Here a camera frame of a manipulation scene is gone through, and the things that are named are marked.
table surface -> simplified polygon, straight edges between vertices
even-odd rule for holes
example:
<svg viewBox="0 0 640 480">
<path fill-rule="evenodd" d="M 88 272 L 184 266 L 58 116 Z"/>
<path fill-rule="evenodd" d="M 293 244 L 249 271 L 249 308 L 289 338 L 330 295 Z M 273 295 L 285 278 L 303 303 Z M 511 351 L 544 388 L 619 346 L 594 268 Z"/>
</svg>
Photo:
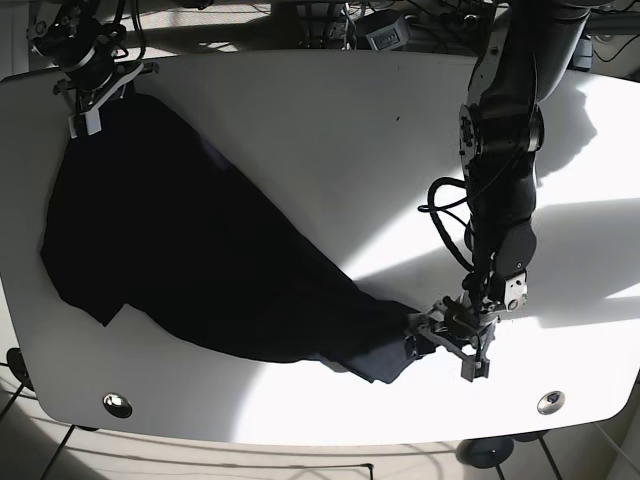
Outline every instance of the table surface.
<svg viewBox="0 0 640 480">
<path fill-rule="evenodd" d="M 460 175 L 469 60 L 314 51 L 160 64 L 138 90 L 208 137 L 363 289 L 418 308 L 459 292 L 465 272 L 415 207 L 435 178 Z M 640 367 L 640 85 L 571 73 L 543 104 L 530 302 L 498 326 L 491 377 L 469 384 L 460 361 L 438 351 L 384 385 L 314 362 L 205 350 L 130 307 L 103 328 L 62 302 L 38 255 L 68 135 L 66 106 L 51 94 L 61 75 L 0 84 L 0 272 L 53 418 L 239 443 L 364 445 L 557 428 L 611 417 L 626 403 Z M 553 390 L 566 404 L 542 416 L 538 401 Z M 110 416 L 107 392 L 128 398 L 133 415 Z"/>
</svg>

screw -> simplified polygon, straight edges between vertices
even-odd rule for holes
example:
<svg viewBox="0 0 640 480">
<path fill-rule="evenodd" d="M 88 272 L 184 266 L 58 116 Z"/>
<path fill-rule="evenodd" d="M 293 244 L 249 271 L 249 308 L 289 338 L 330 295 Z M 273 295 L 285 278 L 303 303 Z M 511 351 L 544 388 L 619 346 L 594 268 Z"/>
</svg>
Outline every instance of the screw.
<svg viewBox="0 0 640 480">
<path fill-rule="evenodd" d="M 556 403 L 558 400 L 560 400 L 559 393 L 550 393 L 549 395 L 547 395 L 547 402 L 549 402 L 551 405 Z"/>
</svg>

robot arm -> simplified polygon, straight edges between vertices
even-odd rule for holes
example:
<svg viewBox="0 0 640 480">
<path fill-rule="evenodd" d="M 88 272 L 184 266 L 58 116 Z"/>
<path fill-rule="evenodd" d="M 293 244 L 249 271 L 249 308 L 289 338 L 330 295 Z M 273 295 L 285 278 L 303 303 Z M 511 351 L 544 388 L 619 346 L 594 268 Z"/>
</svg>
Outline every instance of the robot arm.
<svg viewBox="0 0 640 480">
<path fill-rule="evenodd" d="M 416 319 L 417 330 L 463 361 L 463 378 L 488 377 L 486 352 L 499 313 L 527 299 L 527 266 L 536 248 L 531 215 L 536 206 L 535 153 L 544 142 L 538 104 L 562 78 L 589 17 L 603 0 L 513 0 L 495 8 L 492 33 L 460 111 L 464 182 L 439 179 L 430 187 L 429 213 L 446 247 L 468 270 L 464 293 L 445 297 Z M 434 205 L 441 185 L 466 189 L 471 220 L 465 243 L 472 263 L 446 233 Z M 472 345 L 475 354 L 462 347 Z"/>
</svg>

caster wheel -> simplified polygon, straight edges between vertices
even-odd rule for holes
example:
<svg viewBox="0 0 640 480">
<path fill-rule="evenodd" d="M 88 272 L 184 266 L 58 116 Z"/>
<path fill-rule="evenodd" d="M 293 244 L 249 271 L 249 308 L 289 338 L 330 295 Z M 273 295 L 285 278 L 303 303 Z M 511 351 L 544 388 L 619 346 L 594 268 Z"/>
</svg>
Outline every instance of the caster wheel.
<svg viewBox="0 0 640 480">
<path fill-rule="evenodd" d="M 463 465 L 481 469 L 494 468 L 511 456 L 513 448 L 513 440 L 509 437 L 465 440 L 458 445 L 456 458 Z"/>
</svg>

metal grommet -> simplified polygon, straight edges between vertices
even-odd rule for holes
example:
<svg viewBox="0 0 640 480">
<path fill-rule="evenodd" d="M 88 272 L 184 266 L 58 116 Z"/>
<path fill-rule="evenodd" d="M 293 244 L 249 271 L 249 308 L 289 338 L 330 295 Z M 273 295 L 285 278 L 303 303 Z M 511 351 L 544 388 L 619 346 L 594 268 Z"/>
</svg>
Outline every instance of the metal grommet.
<svg viewBox="0 0 640 480">
<path fill-rule="evenodd" d="M 541 415 L 551 415 L 562 408 L 565 402 L 565 395 L 562 392 L 549 392 L 538 402 L 538 413 Z"/>
<path fill-rule="evenodd" d="M 114 417 L 129 418 L 133 413 L 133 407 L 129 401 L 117 393 L 107 393 L 102 398 L 102 404 Z"/>
</svg>

